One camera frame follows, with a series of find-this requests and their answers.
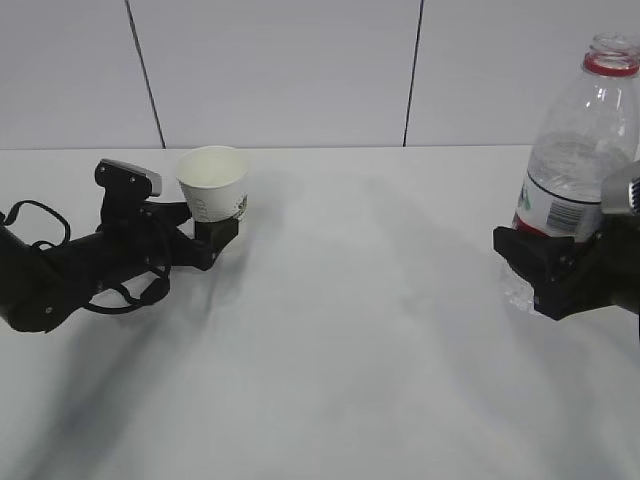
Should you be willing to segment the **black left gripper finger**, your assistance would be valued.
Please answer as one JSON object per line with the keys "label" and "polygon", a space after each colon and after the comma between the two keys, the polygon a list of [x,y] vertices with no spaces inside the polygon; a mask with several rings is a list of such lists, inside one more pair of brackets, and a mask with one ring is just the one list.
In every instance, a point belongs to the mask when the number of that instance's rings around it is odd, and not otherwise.
{"label": "black left gripper finger", "polygon": [[222,251],[237,237],[239,221],[230,217],[217,222],[194,222],[193,266],[209,270]]}
{"label": "black left gripper finger", "polygon": [[144,202],[144,212],[147,216],[156,218],[171,225],[183,225],[192,218],[186,202]]}

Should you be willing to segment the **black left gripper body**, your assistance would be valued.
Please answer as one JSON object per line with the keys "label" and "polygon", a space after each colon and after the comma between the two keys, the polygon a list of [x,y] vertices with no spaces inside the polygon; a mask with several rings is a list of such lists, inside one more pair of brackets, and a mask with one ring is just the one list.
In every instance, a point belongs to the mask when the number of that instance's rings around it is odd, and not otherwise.
{"label": "black left gripper body", "polygon": [[180,230],[181,225],[147,216],[144,202],[131,206],[103,202],[98,232],[105,241],[101,257],[106,271],[100,282],[106,288],[147,272],[167,282],[172,268],[194,267],[193,239]]}

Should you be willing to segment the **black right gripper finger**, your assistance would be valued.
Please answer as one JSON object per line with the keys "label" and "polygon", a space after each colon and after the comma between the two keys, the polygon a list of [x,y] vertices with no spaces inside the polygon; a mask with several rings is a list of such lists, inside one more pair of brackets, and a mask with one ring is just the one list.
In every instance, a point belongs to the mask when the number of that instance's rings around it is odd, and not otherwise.
{"label": "black right gripper finger", "polygon": [[533,300],[539,285],[549,296],[580,297],[575,281],[567,282],[580,251],[573,237],[548,237],[499,226],[493,230],[493,248],[504,260],[501,282],[508,300]]}

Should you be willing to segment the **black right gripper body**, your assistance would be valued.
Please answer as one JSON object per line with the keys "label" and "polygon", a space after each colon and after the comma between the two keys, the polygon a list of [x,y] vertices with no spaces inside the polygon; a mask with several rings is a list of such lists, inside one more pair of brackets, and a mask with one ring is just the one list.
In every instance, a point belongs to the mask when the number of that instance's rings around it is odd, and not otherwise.
{"label": "black right gripper body", "polygon": [[534,309],[554,320],[616,306],[639,313],[639,225],[610,220],[585,243],[543,243],[542,277],[533,282]]}

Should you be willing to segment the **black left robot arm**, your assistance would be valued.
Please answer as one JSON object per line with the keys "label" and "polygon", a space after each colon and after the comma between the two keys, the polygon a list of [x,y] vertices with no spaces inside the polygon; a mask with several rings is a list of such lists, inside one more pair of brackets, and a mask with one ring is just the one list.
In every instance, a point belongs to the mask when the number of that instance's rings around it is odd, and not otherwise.
{"label": "black left robot arm", "polygon": [[152,306],[168,295],[173,268],[209,270],[239,233],[230,217],[196,223],[189,237],[180,229],[191,217],[186,203],[143,201],[107,210],[95,233],[73,239],[68,221],[41,204],[64,236],[28,245],[9,229],[23,205],[1,218],[1,317],[18,332],[48,333],[79,309],[121,315]]}

